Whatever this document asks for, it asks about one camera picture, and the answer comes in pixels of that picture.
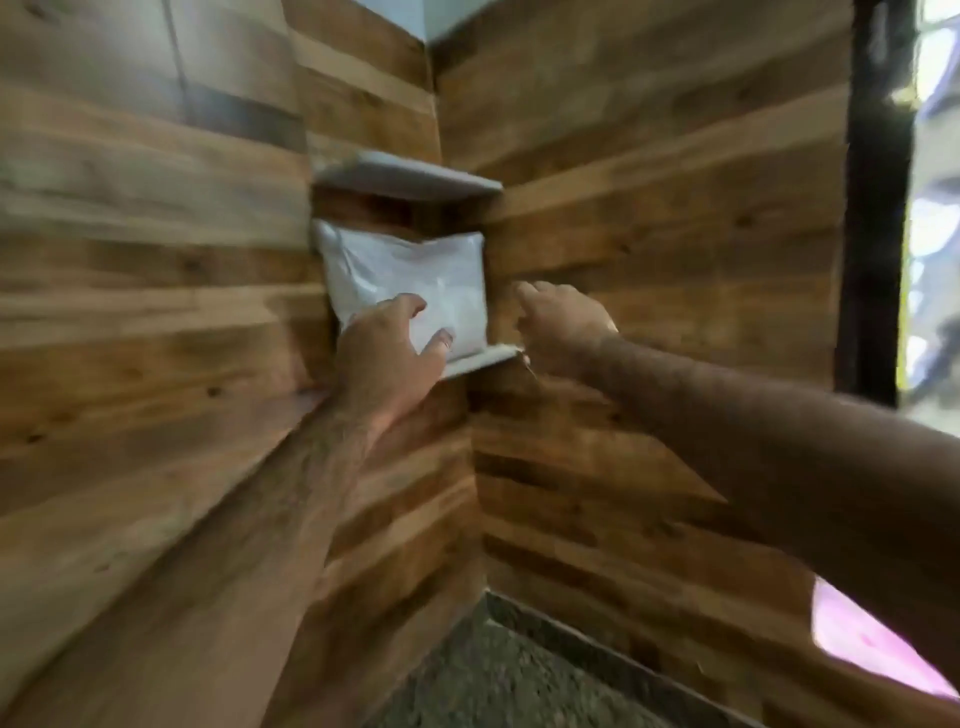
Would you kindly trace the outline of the person's left hand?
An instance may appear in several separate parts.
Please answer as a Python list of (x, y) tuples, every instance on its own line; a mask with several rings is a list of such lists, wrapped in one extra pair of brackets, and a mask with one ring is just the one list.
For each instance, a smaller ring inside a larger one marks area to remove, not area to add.
[(416, 349), (411, 341), (411, 324), (426, 307), (419, 295), (399, 294), (361, 311), (338, 339), (334, 390), (368, 426), (372, 441), (417, 407), (441, 380), (444, 370), (425, 362), (426, 345)]

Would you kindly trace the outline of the person's right hand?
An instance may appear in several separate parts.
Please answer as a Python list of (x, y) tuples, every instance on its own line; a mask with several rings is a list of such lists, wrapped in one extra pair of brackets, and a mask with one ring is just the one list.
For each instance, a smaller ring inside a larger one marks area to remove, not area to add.
[(558, 286), (558, 310), (547, 321), (519, 324), (524, 360), (536, 374), (576, 380), (590, 355), (619, 331), (606, 308), (569, 284)]

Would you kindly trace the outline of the white plastic bag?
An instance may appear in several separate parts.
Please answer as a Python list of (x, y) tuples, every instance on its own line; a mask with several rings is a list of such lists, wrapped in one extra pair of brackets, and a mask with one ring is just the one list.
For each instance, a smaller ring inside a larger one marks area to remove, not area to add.
[(417, 352), (439, 330), (453, 336), (448, 360), (486, 349), (482, 233), (412, 242), (322, 220), (315, 220), (313, 227), (330, 304), (342, 331), (365, 310), (401, 294), (414, 294), (426, 303), (410, 323), (410, 340)]

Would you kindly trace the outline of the person's right forearm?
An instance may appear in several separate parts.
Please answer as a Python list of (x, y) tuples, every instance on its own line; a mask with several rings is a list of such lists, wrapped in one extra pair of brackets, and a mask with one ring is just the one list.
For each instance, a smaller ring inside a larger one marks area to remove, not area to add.
[(772, 542), (960, 681), (960, 441), (609, 331), (571, 359)]

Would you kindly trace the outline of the person's left forearm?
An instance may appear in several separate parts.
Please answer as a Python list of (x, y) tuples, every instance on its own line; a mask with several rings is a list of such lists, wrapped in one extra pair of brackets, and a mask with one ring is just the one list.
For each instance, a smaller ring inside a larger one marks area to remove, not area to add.
[(256, 728), (306, 612), (311, 551), (392, 415), (331, 395), (9, 705), (0, 728)]

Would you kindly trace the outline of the white corner shelf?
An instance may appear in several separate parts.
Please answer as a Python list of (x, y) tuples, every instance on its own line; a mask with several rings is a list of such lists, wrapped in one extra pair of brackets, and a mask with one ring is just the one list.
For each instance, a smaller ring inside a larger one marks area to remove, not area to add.
[(311, 161), (321, 187), (415, 203), (458, 203), (498, 195), (502, 182), (385, 151), (357, 151), (334, 161)]
[(440, 380), (456, 379), (466, 374), (498, 365), (523, 354), (520, 346), (510, 344), (488, 345), (472, 354), (448, 360)]

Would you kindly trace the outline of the bright window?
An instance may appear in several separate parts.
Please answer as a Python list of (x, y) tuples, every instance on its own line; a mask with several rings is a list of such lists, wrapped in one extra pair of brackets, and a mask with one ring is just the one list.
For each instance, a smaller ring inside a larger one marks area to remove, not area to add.
[(917, 0), (898, 409), (960, 436), (960, 0)]

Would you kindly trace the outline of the pink garment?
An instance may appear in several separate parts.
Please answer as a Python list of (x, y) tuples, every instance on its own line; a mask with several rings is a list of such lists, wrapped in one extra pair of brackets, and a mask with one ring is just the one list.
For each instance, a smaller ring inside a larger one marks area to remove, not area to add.
[(810, 629), (828, 656), (920, 693), (960, 701), (960, 692), (914, 647), (820, 576), (812, 588)]

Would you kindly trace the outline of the dark door frame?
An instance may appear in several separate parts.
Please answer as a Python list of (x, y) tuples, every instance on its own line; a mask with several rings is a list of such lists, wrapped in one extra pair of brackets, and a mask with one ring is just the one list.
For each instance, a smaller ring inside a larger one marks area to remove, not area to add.
[(915, 111), (918, 0), (851, 0), (846, 210), (835, 389), (898, 404), (904, 231)]

